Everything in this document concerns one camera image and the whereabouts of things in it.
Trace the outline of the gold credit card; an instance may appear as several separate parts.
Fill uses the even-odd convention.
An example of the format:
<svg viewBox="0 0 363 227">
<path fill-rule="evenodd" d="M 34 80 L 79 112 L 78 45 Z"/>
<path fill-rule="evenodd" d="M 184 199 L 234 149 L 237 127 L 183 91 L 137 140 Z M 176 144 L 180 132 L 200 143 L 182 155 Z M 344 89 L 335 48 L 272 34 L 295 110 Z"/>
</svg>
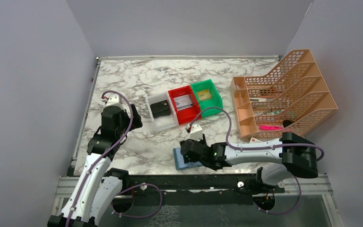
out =
<svg viewBox="0 0 363 227">
<path fill-rule="evenodd" d="M 202 101 L 207 101 L 207 100 L 210 100 L 212 99 L 212 94 L 210 92 L 209 89 L 204 89 L 204 90 L 201 90 L 201 91 L 198 91 L 196 93 L 197 95 L 197 99 L 202 102 Z"/>
</svg>

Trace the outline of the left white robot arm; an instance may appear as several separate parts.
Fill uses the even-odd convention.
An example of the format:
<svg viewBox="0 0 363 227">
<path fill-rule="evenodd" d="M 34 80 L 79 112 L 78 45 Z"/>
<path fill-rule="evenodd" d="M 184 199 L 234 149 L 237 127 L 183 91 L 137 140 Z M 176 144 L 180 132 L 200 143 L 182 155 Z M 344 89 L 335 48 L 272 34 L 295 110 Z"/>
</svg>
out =
<svg viewBox="0 0 363 227">
<path fill-rule="evenodd" d="M 127 133 L 143 126 L 134 104 L 127 113 L 120 104 L 108 105 L 101 113 L 101 126 L 88 142 L 87 157 L 75 189 L 58 216 L 50 216 L 49 227 L 96 227 L 110 196 L 128 184 L 128 172 L 115 170 L 106 175 L 114 155 L 126 140 Z"/>
</svg>

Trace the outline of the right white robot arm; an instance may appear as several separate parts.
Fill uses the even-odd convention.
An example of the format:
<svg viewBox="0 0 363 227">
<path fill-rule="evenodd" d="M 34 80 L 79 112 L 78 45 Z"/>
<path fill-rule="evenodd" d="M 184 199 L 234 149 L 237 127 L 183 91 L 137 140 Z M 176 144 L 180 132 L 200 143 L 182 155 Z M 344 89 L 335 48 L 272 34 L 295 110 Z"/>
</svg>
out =
<svg viewBox="0 0 363 227">
<path fill-rule="evenodd" d="M 269 163 L 259 168 L 260 185 L 276 186 L 292 176 L 313 179 L 318 177 L 317 150 L 309 140 L 292 132 L 282 133 L 279 139 L 261 143 L 215 143 L 208 146 L 205 139 L 180 142 L 183 161 L 199 162 L 212 170 L 245 163 Z"/>
</svg>

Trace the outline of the blue card holder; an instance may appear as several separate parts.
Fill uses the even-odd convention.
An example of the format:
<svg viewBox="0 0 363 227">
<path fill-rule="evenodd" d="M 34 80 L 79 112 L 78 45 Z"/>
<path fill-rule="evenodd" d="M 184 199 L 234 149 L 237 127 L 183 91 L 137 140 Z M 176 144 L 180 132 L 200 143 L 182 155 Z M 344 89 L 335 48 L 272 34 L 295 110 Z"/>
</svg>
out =
<svg viewBox="0 0 363 227">
<path fill-rule="evenodd" d="M 181 154 L 181 148 L 174 148 L 173 155 L 174 155 L 175 169 L 177 171 L 203 166 L 200 162 L 184 163 L 183 155 Z"/>
</svg>

